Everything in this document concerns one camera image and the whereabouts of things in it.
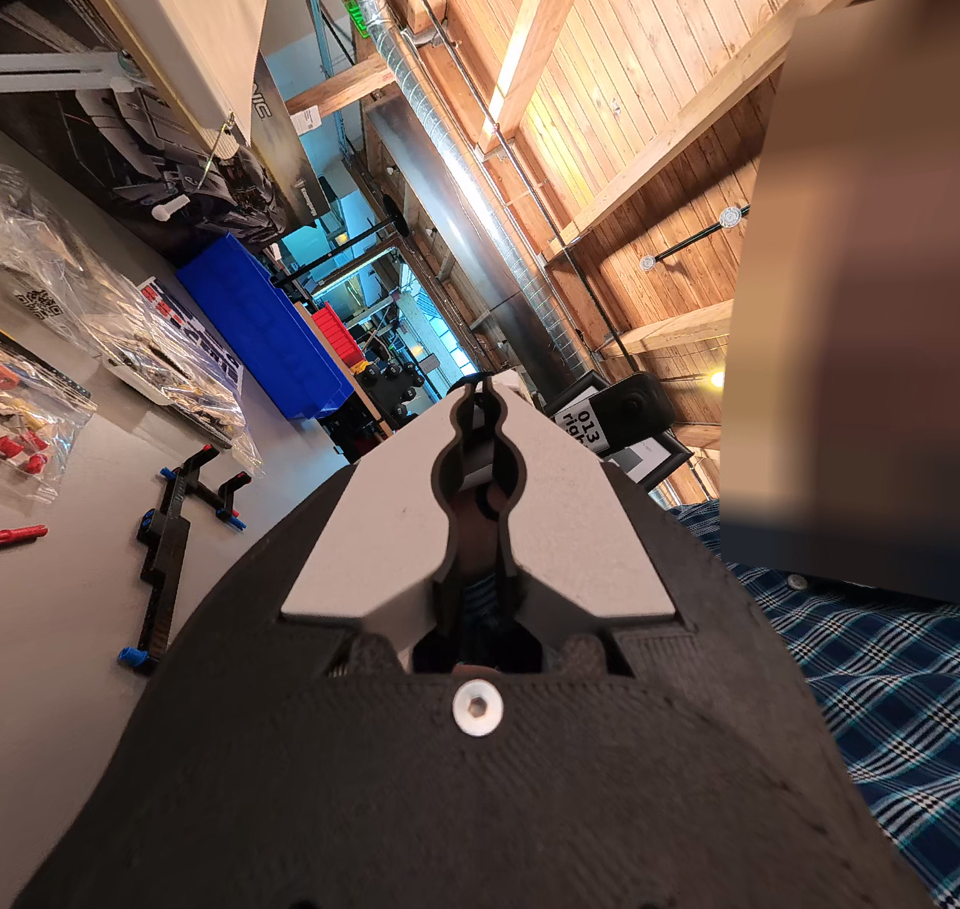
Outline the black lego box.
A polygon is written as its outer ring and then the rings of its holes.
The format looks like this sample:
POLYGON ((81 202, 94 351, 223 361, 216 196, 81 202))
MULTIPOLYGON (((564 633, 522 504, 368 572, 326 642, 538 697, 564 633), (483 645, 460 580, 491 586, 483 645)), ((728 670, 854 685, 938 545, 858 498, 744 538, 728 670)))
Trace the black lego box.
POLYGON ((212 163, 153 89, 2 94, 1 130, 168 260, 232 235, 250 252, 330 213, 329 200, 259 54, 251 145, 212 163))

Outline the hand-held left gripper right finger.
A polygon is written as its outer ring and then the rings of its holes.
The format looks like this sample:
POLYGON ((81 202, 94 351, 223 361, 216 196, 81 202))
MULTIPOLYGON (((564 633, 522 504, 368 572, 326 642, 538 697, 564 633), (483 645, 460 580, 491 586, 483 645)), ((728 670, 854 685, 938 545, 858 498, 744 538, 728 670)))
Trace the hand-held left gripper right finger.
POLYGON ((673 620, 677 615, 605 463, 541 414, 505 378, 492 478, 507 500, 498 565, 516 620, 673 620))

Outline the black lego assembly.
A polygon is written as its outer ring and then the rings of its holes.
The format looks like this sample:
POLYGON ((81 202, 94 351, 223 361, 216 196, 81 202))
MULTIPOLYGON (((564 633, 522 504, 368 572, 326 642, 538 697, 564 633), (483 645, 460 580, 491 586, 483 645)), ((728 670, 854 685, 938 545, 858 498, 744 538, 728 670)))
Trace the black lego assembly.
POLYGON ((146 549, 140 580, 150 587, 150 597, 138 642, 133 647, 151 656, 149 666, 139 671, 129 669, 140 676, 153 674, 169 645, 190 531, 190 522, 183 515, 186 499, 197 498, 231 529, 246 530, 246 523, 234 507, 234 498, 238 491, 252 483, 251 475, 241 471, 216 490, 201 480, 202 469, 220 453, 207 444, 176 469, 163 468, 160 476, 165 488, 160 503, 145 512, 140 521, 136 540, 146 549))

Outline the clear bag of colourful lego pieces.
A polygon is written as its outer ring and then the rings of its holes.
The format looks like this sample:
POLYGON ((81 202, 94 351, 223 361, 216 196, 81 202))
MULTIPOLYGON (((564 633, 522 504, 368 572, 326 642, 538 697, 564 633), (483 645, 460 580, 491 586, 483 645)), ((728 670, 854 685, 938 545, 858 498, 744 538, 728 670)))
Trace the clear bag of colourful lego pieces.
POLYGON ((97 412, 37 373, 19 368, 1 344, 2 491, 18 500, 50 504, 58 497, 69 458, 97 412))

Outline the red plastic bin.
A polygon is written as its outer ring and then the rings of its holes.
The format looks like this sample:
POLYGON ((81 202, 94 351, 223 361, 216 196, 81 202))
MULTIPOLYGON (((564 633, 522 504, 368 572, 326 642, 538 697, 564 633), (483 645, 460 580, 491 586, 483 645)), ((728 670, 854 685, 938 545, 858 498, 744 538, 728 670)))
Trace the red plastic bin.
POLYGON ((348 368, 353 370, 366 362, 364 350, 330 304, 323 304, 318 311, 312 313, 311 319, 329 342, 333 353, 348 368))

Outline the blue plaid shirt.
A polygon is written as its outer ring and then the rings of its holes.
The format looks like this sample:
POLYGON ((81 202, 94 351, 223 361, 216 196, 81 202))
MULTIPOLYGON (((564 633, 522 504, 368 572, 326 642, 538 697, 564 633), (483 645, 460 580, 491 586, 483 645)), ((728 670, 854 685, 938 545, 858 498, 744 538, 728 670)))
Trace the blue plaid shirt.
POLYGON ((958 604, 735 562, 719 502, 669 507, 804 676, 856 788, 938 907, 959 906, 958 604))

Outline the blue plastic bin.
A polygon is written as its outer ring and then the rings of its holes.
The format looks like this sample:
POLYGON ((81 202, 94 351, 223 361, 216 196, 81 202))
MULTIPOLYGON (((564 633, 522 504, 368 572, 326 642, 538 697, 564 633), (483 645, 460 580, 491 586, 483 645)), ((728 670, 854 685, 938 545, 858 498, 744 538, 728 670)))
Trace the blue plastic bin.
POLYGON ((287 420, 323 419, 354 393, 294 303, 233 236, 212 243, 175 274, 287 420))

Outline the dark metal duct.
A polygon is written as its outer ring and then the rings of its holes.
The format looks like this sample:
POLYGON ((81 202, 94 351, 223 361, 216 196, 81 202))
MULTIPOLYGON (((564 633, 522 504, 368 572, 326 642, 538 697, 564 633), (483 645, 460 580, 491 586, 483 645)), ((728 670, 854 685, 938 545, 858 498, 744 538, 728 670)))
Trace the dark metal duct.
POLYGON ((368 113, 425 214, 486 303, 547 402, 590 369, 574 327, 457 135, 427 105, 423 122, 403 95, 368 113))

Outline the silver ventilation duct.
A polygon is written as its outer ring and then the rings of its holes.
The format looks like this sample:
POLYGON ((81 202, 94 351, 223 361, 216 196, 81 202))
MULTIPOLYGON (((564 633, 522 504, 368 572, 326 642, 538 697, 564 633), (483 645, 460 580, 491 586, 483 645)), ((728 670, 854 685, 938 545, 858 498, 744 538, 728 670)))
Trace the silver ventilation duct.
POLYGON ((399 89, 369 112, 380 140, 534 386, 556 399, 595 372, 590 351, 498 205, 388 1, 356 2, 399 89))

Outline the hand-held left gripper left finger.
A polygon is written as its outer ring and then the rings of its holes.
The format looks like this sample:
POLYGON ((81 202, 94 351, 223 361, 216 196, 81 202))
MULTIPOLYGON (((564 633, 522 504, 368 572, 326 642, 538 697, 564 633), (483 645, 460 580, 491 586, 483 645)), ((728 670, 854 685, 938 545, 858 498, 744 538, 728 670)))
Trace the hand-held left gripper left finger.
POLYGON ((488 572, 488 478, 465 486, 488 415, 470 378, 353 467, 280 607, 284 621, 360 632, 458 632, 488 572))

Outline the beige cardboard box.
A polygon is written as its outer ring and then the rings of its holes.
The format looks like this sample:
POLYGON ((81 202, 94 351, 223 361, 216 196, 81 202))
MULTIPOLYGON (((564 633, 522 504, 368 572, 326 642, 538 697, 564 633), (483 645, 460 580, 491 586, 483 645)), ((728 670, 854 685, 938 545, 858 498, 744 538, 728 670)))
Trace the beige cardboard box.
POLYGON ((229 159, 251 140, 268 0, 89 0, 198 144, 229 159))

